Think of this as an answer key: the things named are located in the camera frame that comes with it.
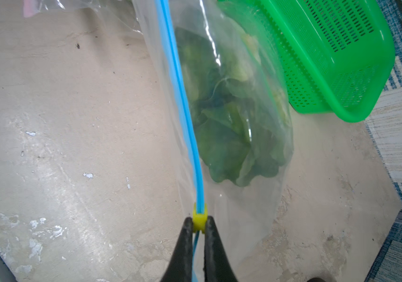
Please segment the chinese cabbage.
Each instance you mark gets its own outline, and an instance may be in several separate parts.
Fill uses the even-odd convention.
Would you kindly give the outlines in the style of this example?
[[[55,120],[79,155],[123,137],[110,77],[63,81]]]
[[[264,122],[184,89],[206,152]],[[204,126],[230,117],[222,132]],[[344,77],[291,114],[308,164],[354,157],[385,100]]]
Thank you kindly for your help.
[[[242,48],[175,30],[199,155],[210,177],[245,187],[287,162],[287,132],[269,88]]]

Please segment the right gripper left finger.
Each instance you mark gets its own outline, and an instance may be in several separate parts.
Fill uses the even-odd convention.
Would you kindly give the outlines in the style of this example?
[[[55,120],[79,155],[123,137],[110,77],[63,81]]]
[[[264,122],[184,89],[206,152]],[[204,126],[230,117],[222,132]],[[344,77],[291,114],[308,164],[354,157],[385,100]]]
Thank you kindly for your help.
[[[191,282],[193,266],[193,220],[185,218],[161,282]]]

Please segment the blue-zip clear bag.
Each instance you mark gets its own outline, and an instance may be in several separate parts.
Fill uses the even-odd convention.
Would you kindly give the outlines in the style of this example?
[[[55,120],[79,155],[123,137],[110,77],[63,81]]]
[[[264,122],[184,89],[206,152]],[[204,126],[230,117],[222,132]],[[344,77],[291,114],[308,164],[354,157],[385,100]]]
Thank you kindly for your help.
[[[183,227],[165,282],[233,282],[273,227],[293,128],[257,1],[134,1],[170,112]]]

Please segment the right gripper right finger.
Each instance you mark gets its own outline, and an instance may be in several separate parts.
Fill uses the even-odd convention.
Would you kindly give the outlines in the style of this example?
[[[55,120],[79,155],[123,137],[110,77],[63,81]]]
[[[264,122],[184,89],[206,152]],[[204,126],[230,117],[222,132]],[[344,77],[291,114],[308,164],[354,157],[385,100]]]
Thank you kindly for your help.
[[[204,237],[204,280],[206,282],[238,282],[212,216],[207,217]]]

